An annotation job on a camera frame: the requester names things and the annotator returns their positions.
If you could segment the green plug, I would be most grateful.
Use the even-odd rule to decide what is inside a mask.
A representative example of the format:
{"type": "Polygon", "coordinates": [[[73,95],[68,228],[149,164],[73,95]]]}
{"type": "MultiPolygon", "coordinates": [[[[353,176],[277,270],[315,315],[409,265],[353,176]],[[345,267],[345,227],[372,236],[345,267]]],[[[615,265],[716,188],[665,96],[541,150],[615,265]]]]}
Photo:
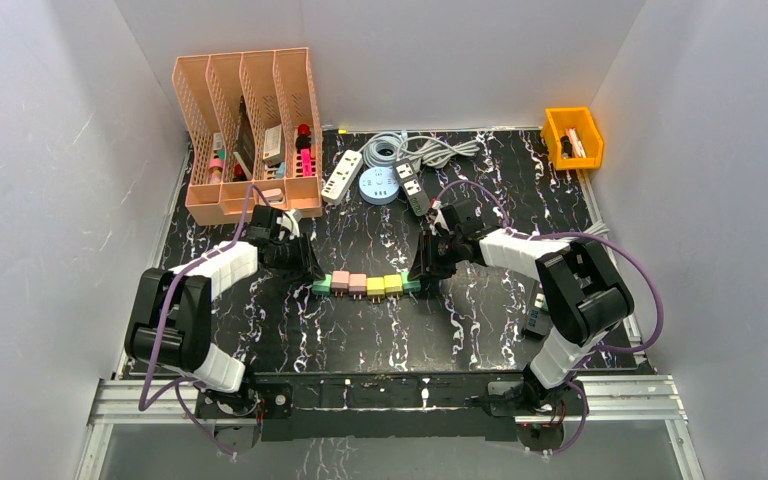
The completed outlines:
{"type": "Polygon", "coordinates": [[[411,280],[408,271],[401,272],[402,292],[404,294],[413,294],[421,289],[419,280],[411,280]]]}
{"type": "Polygon", "coordinates": [[[332,275],[326,274],[322,279],[314,280],[311,292],[314,295],[328,296],[331,293],[332,275]]]}

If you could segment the pink plug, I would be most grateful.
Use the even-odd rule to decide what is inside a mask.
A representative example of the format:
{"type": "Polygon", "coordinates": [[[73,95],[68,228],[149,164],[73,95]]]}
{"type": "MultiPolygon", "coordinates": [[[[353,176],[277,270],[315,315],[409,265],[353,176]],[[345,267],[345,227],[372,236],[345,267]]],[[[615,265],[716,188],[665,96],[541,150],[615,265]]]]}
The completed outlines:
{"type": "Polygon", "coordinates": [[[342,296],[349,291],[351,273],[345,270],[335,270],[331,277],[331,291],[337,295],[342,296]]]}
{"type": "Polygon", "coordinates": [[[348,294],[355,299],[360,299],[366,295],[367,275],[362,273],[351,273],[348,282],[348,294]]]}

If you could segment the yellow plug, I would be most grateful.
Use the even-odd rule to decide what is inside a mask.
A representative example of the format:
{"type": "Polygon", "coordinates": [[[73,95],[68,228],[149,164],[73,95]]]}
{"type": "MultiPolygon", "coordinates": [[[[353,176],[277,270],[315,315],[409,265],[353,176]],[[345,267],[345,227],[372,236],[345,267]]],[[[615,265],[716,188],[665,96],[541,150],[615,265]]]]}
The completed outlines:
{"type": "Polygon", "coordinates": [[[385,280],[383,277],[368,277],[366,279],[366,297],[370,301],[380,302],[385,294],[385,280]]]}
{"type": "Polygon", "coordinates": [[[403,280],[400,273],[388,274],[383,277],[384,293],[387,297],[399,297],[403,294],[403,280]]]}

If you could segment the round blue power socket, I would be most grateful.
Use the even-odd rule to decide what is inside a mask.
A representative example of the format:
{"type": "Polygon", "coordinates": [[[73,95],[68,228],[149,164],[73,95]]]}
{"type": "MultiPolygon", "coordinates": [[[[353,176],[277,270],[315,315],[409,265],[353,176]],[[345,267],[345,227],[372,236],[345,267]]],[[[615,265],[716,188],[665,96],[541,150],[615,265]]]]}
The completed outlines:
{"type": "Polygon", "coordinates": [[[387,205],[399,196],[400,185],[392,167],[371,167],[359,179],[361,198],[372,205],[387,205]]]}

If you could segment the white power strip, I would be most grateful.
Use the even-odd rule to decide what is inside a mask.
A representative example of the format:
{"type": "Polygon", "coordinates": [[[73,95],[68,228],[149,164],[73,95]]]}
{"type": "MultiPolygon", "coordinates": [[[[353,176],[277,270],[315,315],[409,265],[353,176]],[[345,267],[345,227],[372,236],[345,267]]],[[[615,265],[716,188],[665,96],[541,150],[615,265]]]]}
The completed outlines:
{"type": "Polygon", "coordinates": [[[362,165],[363,155],[360,152],[346,150],[323,185],[322,199],[329,205],[341,203],[362,165]]]}

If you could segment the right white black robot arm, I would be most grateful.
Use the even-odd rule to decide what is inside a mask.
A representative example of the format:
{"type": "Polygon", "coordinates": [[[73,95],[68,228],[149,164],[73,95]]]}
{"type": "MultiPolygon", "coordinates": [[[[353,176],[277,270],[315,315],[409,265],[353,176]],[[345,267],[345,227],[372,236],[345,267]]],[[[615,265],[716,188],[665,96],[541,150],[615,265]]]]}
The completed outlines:
{"type": "Polygon", "coordinates": [[[514,271],[539,283],[552,325],[510,395],[537,414],[561,403],[574,370],[634,311],[604,246],[576,232],[538,239],[487,225],[463,203],[447,205],[422,231],[408,278],[425,284],[447,279],[461,262],[514,271]]]}

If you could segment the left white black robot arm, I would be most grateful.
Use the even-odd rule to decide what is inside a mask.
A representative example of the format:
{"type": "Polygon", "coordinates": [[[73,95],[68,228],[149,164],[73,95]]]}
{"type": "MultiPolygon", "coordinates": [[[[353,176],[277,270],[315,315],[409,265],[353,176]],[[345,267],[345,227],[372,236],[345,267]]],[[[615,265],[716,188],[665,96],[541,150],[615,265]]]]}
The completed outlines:
{"type": "Polygon", "coordinates": [[[235,416],[254,411],[257,387],[244,380],[245,364],[212,340],[213,301],[261,266],[301,281],[325,277],[310,237],[299,228],[301,213],[254,207],[241,237],[223,241],[187,264],[143,272],[124,341],[126,355],[154,362],[220,392],[235,416]]]}

